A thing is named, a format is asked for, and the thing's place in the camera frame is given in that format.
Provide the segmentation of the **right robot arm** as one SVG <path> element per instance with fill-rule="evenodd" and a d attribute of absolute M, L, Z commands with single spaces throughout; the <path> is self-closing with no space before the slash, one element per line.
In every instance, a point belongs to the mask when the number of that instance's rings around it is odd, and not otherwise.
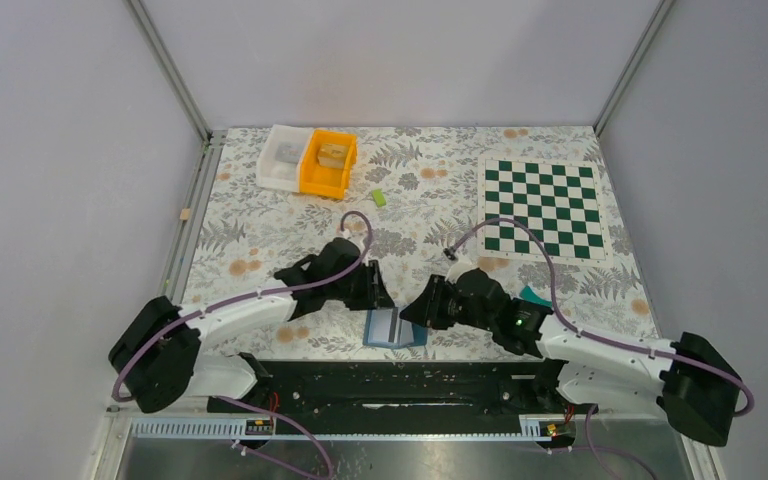
<path fill-rule="evenodd" d="M 663 419 L 705 445 L 728 443 L 741 378 L 702 336 L 670 341 L 567 326 L 552 308 L 509 295 L 480 269 L 431 276 L 399 316 L 433 330 L 485 330 L 504 350 L 541 359 L 533 396 L 543 410 L 595 405 Z"/>

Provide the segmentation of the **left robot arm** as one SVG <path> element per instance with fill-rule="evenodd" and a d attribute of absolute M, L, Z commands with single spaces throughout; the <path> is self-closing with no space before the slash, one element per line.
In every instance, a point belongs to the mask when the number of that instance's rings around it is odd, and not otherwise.
<path fill-rule="evenodd" d="M 182 397 L 230 397 L 245 410 L 259 410 L 270 397 L 266 372 L 250 354 L 217 356 L 211 349 L 318 312 L 329 301 L 350 311 L 394 305 L 377 261 L 344 238 L 276 271 L 255 290 L 213 304 L 151 299 L 108 353 L 117 373 L 113 397 L 135 402 L 145 414 Z"/>

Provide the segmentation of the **blue card holder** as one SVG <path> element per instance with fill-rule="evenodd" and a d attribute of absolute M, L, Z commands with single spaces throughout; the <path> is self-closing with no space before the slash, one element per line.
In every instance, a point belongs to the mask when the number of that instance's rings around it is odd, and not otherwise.
<path fill-rule="evenodd" d="M 425 346 L 427 329 L 401 319 L 400 312 L 398 308 L 369 310 L 362 344 L 391 350 Z"/>

